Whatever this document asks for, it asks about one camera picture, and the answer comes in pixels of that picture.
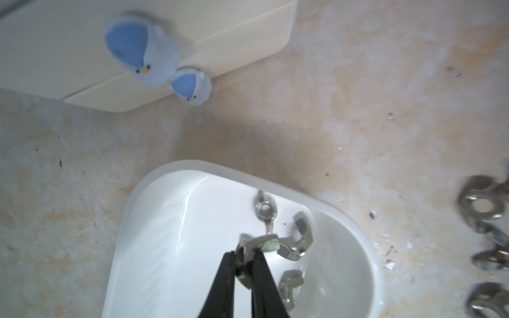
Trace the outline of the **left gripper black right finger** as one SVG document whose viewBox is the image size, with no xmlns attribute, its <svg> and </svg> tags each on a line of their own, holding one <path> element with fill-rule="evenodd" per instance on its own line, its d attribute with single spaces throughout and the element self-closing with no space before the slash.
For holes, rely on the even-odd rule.
<svg viewBox="0 0 509 318">
<path fill-rule="evenodd" d="M 274 283 L 264 253 L 256 250 L 250 265 L 251 275 L 251 317 L 289 318 Z"/>
</svg>

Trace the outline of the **silver wing nut eleventh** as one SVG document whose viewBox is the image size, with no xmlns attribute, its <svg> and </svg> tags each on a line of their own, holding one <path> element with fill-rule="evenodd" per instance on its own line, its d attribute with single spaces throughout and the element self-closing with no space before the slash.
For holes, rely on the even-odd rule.
<svg viewBox="0 0 509 318">
<path fill-rule="evenodd" d="M 303 284 L 304 276 L 301 270 L 289 270 L 282 275 L 278 291 L 287 312 L 292 311 L 295 307 L 293 291 Z"/>
</svg>

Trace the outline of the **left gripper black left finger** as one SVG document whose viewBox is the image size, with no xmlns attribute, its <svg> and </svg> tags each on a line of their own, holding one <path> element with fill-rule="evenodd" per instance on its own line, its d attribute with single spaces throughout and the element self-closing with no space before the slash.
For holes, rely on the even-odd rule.
<svg viewBox="0 0 509 318">
<path fill-rule="evenodd" d="M 236 279 L 236 255 L 225 253 L 217 270 L 208 297 L 198 318 L 232 318 Z"/>
</svg>

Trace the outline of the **white storage tray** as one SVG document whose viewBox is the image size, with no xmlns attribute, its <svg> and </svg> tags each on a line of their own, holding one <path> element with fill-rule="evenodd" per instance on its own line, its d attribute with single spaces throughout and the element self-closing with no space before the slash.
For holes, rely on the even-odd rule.
<svg viewBox="0 0 509 318">
<path fill-rule="evenodd" d="M 104 317 L 198 317 L 225 253 L 242 236 L 261 237 L 255 215 L 262 190 L 278 209 L 273 234 L 289 237 L 303 211 L 314 242 L 299 261 L 264 253 L 277 288 L 301 270 L 289 317 L 379 317 L 383 267 L 360 227 L 341 210 L 254 176 L 196 160 L 162 166 L 125 206 L 103 306 Z M 233 317 L 251 317 L 251 289 L 236 277 Z"/>
</svg>

